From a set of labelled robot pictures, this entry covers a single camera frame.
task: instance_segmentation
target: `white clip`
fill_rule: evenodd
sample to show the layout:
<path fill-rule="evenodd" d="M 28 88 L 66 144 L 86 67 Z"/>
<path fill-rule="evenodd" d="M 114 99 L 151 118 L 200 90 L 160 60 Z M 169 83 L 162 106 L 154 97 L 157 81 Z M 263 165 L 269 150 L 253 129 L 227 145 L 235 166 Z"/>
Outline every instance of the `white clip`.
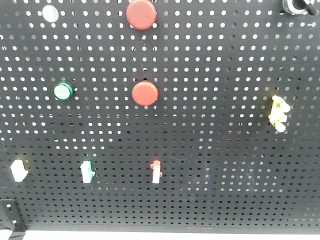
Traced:
<path fill-rule="evenodd" d="M 153 184 L 159 184 L 160 183 L 160 177 L 162 177 L 161 170 L 161 162 L 159 160 L 153 161 L 153 164 L 150 165 L 150 168 L 153 169 L 152 173 L 152 183 Z"/>
<path fill-rule="evenodd" d="M 285 115 L 285 113 L 289 112 L 291 107 L 282 97 L 275 95 L 272 97 L 272 100 L 273 104 L 269 120 L 279 133 L 283 133 L 286 130 L 286 126 L 283 123 L 288 119 L 288 116 Z"/>
<path fill-rule="evenodd" d="M 96 174 L 94 171 L 92 171 L 91 162 L 90 161 L 84 161 L 81 164 L 80 168 L 81 168 L 83 183 L 84 184 L 90 184 L 92 178 Z"/>
<path fill-rule="evenodd" d="M 10 168 L 14 180 L 18 183 L 21 183 L 29 173 L 29 171 L 25 170 L 24 162 L 22 160 L 15 160 Z"/>

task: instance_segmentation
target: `red button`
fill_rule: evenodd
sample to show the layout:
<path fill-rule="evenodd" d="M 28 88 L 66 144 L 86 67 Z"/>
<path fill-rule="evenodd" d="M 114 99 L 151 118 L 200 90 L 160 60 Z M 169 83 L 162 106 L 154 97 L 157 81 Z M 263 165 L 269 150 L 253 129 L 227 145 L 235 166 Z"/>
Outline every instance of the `red button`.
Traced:
<path fill-rule="evenodd" d="M 157 101 L 159 92 L 157 87 L 148 81 L 137 83 L 132 89 L 132 97 L 134 101 L 142 106 L 149 106 Z"/>
<path fill-rule="evenodd" d="M 156 8 L 149 0 L 134 0 L 126 9 L 126 18 L 138 30 L 151 28 L 156 21 L 156 17 Z"/>

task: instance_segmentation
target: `black clamp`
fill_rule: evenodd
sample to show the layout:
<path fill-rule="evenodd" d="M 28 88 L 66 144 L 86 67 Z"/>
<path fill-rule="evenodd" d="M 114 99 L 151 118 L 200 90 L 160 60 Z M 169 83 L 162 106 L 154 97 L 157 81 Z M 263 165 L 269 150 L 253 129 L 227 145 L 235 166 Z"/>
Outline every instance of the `black clamp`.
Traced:
<path fill-rule="evenodd" d="M 314 6 L 315 0 L 282 0 L 284 10 L 292 15 L 309 13 L 318 15 L 319 11 Z"/>
<path fill-rule="evenodd" d="M 12 199 L 1 200 L 1 205 L 9 222 L 9 228 L 12 230 L 9 240 L 22 240 L 26 234 L 26 229 L 16 201 Z"/>

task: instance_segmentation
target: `metal frame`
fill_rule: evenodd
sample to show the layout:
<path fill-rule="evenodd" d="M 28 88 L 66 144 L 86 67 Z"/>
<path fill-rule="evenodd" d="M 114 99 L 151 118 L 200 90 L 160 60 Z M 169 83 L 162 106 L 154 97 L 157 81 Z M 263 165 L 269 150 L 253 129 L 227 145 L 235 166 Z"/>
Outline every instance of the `metal frame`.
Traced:
<path fill-rule="evenodd" d="M 1 200 L 0 202 L 5 211 L 7 221 L 9 222 L 9 228 L 12 230 L 9 240 L 22 240 L 26 234 L 26 229 L 20 216 L 16 201 L 6 199 Z"/>
<path fill-rule="evenodd" d="M 139 31 L 128 0 L 52 0 L 55 23 L 44 0 L 1 1 L 0 198 L 27 230 L 319 234 L 319 16 L 280 0 L 154 2 Z M 131 94 L 144 79 L 159 90 L 149 107 Z M 284 133 L 274 95 L 291 106 Z"/>

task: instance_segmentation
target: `hole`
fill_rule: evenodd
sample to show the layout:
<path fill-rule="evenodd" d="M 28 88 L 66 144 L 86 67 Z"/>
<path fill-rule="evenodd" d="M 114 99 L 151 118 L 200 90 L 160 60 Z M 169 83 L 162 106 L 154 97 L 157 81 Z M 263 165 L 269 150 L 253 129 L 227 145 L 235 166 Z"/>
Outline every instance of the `hole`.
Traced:
<path fill-rule="evenodd" d="M 42 9 L 42 16 L 47 22 L 55 23 L 59 18 L 59 12 L 54 6 L 47 5 Z"/>
<path fill-rule="evenodd" d="M 292 5 L 295 9 L 298 9 L 298 10 L 306 9 L 307 7 L 306 3 L 301 0 L 293 0 Z"/>

